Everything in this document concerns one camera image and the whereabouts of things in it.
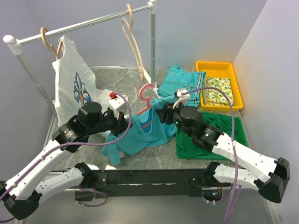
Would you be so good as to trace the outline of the pink plastic hanger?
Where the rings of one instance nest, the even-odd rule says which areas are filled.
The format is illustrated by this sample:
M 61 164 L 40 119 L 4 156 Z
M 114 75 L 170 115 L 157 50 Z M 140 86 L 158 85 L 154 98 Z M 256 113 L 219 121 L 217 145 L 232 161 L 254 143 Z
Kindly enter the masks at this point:
M 140 90 L 139 90 L 139 93 L 138 93 L 138 97 L 139 99 L 142 101 L 142 102 L 145 102 L 146 103 L 146 106 L 141 109 L 139 112 L 137 112 L 137 116 L 140 116 L 142 115 L 143 113 L 145 113 L 146 111 L 149 111 L 149 115 L 151 115 L 151 120 L 149 120 L 147 123 L 145 123 L 143 126 L 141 126 L 141 129 L 142 131 L 144 131 L 145 128 L 149 127 L 150 125 L 152 125 L 152 122 L 153 122 L 153 118 L 154 118 L 154 115 L 153 115 L 153 110 L 152 110 L 152 104 L 151 104 L 151 100 L 150 100 L 150 97 L 144 97 L 144 91 L 148 88 L 154 90 L 155 89 L 155 85 L 152 84 L 152 83 L 148 83 L 148 84 L 145 84 L 143 85 Z

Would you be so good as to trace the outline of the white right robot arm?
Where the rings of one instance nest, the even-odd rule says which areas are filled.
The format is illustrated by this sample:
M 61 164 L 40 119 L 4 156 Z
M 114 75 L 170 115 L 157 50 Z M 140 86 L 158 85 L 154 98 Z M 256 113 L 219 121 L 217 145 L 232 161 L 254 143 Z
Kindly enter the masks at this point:
M 161 123 L 175 124 L 201 149 L 233 161 L 236 167 L 211 162 L 203 176 L 210 186 L 232 183 L 256 191 L 265 199 L 281 203 L 290 180 L 290 163 L 285 158 L 274 159 L 233 141 L 221 129 L 207 124 L 193 106 L 166 103 L 157 111 Z

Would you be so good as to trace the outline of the light blue t shirt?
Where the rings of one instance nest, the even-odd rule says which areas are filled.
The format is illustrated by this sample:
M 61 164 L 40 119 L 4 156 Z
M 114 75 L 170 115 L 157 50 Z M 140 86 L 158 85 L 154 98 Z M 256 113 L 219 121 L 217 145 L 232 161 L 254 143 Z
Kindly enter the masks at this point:
M 161 123 L 156 110 L 162 109 L 165 103 L 174 103 L 174 96 L 155 98 L 152 108 L 140 115 L 132 115 L 132 126 L 127 135 L 120 141 L 104 146 L 101 154 L 106 156 L 112 165 L 120 163 L 119 152 L 134 156 L 146 147 L 168 143 L 176 134 L 175 124 Z

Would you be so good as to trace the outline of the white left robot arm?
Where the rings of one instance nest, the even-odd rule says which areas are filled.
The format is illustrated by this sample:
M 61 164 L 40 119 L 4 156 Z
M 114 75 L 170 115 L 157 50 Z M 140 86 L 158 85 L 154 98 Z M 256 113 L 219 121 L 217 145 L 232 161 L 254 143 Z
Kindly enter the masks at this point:
M 8 212 L 17 220 L 23 220 L 37 210 L 49 197 L 71 187 L 90 187 L 94 172 L 85 164 L 78 163 L 64 174 L 48 180 L 44 178 L 67 156 L 81 146 L 90 145 L 89 136 L 110 131 L 124 137 L 132 119 L 125 119 L 120 112 L 116 116 L 111 109 L 102 112 L 97 102 L 87 102 L 77 115 L 59 127 L 41 153 L 13 178 L 0 183 L 0 199 Z

